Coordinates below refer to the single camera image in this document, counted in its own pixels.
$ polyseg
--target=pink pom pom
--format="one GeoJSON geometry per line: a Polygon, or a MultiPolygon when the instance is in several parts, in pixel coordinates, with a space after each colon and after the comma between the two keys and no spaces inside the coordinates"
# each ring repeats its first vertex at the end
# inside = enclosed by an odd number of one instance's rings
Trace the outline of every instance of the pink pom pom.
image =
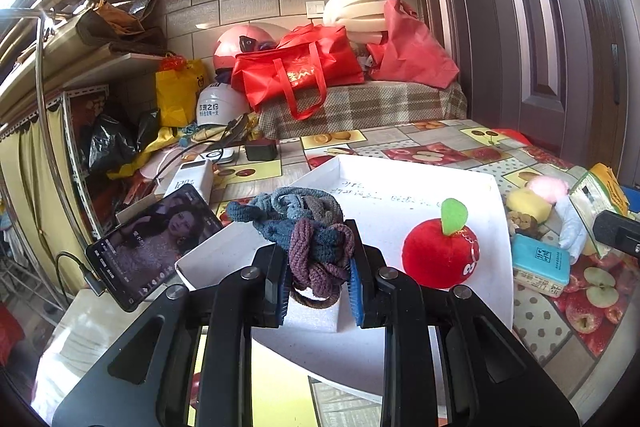
{"type": "Polygon", "coordinates": [[[527,188],[551,204],[555,204],[556,201],[569,193],[567,182],[551,176],[536,176],[527,183],[527,188]]]}

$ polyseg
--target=plaid blanket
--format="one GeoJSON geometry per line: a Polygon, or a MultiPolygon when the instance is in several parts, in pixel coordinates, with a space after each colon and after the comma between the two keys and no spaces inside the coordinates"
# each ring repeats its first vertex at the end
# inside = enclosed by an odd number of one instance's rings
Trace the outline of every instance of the plaid blanket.
{"type": "MultiPolygon", "coordinates": [[[[368,129],[422,120],[466,118],[460,84],[447,89],[410,82],[365,82],[330,87],[323,108],[303,121],[291,118],[284,97],[262,104],[258,130],[266,138],[284,139],[324,132],[368,129]]],[[[296,91],[298,110],[318,101],[317,89],[296,91]]]]}

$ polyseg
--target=red cloth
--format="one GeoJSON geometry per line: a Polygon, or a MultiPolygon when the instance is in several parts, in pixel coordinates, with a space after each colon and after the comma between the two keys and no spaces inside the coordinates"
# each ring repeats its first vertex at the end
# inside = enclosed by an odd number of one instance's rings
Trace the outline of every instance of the red cloth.
{"type": "Polygon", "coordinates": [[[9,310],[0,303],[0,364],[6,365],[9,353],[24,338],[24,331],[9,310]]]}
{"type": "Polygon", "coordinates": [[[453,82],[459,69],[427,25],[402,0],[385,2],[388,36],[381,44],[367,44],[374,80],[415,82],[441,89],[453,82]]]}
{"type": "Polygon", "coordinates": [[[322,107],[327,86],[361,84],[364,75],[344,26],[299,26],[274,50],[241,53],[231,75],[231,87],[244,92],[251,107],[283,94],[291,116],[305,120],[322,107]],[[298,112],[293,91],[316,87],[320,100],[298,112]]]}
{"type": "Polygon", "coordinates": [[[463,227],[447,236],[440,219],[415,227],[402,245],[402,268],[421,286],[448,289],[462,284],[480,259],[476,234],[463,227]]]}

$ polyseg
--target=light switch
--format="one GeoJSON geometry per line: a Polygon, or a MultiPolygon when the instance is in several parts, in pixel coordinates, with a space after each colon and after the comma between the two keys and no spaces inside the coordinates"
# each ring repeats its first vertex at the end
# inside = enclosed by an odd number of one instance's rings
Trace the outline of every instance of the light switch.
{"type": "Polygon", "coordinates": [[[306,18],[319,19],[324,13],[324,1],[306,1],[306,18]]]}

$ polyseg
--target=white helmet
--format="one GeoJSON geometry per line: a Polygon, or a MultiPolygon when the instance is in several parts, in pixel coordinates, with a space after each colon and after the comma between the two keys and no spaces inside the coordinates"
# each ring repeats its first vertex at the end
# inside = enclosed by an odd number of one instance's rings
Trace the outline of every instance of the white helmet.
{"type": "Polygon", "coordinates": [[[211,84],[198,97],[196,121],[201,125],[227,125],[250,112],[246,97],[229,84],[211,84]]]}

